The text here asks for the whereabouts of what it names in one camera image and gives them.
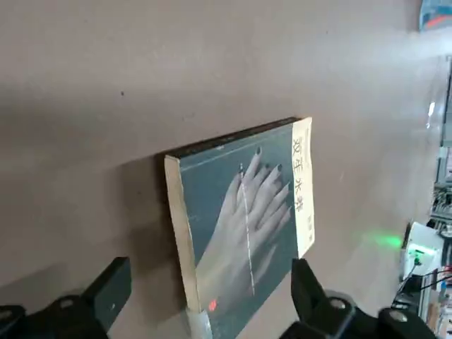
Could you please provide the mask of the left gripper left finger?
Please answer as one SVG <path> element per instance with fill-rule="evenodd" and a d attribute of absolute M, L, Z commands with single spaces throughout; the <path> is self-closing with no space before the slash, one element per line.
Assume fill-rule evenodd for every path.
<path fill-rule="evenodd" d="M 1 306 L 2 338 L 108 338 L 131 295 L 131 262 L 116 257 L 79 295 L 65 295 L 29 314 L 18 304 Z"/>

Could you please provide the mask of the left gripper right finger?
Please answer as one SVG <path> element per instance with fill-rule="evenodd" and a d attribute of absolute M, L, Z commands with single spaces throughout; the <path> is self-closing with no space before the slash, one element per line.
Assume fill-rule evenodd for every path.
<path fill-rule="evenodd" d="M 416 314 L 383 308 L 364 313 L 347 295 L 327 294 L 304 258 L 292 261 L 291 296 L 299 319 L 283 338 L 435 338 Z"/>

